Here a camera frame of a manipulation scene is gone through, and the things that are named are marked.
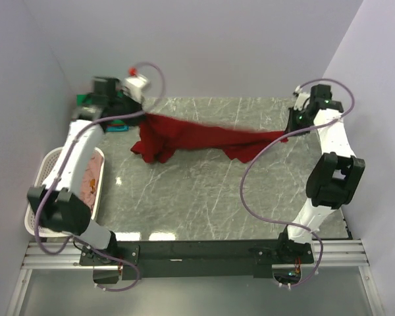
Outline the red t shirt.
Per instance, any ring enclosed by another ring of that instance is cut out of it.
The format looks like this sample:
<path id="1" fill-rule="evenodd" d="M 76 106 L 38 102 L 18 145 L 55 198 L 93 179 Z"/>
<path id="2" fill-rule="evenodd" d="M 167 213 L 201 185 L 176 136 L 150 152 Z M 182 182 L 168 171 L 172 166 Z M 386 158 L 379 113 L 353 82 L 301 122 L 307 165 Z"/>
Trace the red t shirt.
<path id="1" fill-rule="evenodd" d="M 139 125 L 140 139 L 131 152 L 145 163 L 166 163 L 178 150 L 219 149 L 231 160 L 248 163 L 283 131 L 240 130 L 148 114 Z"/>

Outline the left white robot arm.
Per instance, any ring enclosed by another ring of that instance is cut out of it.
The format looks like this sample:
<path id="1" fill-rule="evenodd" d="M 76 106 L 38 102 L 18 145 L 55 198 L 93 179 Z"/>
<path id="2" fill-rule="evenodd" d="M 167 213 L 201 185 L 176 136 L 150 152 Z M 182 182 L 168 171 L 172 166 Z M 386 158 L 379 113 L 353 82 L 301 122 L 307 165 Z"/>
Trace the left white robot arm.
<path id="1" fill-rule="evenodd" d="M 115 233 L 97 224 L 90 207 L 80 198 L 82 179 L 109 123 L 119 119 L 134 126 L 141 121 L 143 93 L 149 85 L 149 80 L 141 74 L 131 74 L 123 80 L 93 79 L 93 90 L 75 109 L 53 170 L 42 184 L 28 190 L 37 242 L 41 240 L 39 229 L 47 228 L 89 245 L 102 264 L 117 260 L 119 249 Z"/>

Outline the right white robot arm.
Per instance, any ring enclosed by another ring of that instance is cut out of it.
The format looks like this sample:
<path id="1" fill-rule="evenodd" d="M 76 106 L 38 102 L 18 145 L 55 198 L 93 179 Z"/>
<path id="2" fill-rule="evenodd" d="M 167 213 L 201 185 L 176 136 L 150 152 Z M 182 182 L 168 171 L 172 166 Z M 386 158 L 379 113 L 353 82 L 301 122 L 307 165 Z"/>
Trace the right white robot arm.
<path id="1" fill-rule="evenodd" d="M 317 84 L 310 92 L 297 87 L 294 96 L 286 131 L 302 135 L 316 127 L 321 156 L 307 179 L 302 209 L 278 237 L 276 256 L 285 263 L 311 254 L 313 233 L 330 214 L 351 202 L 365 170 L 365 161 L 350 147 L 344 108 L 333 100 L 331 87 Z"/>

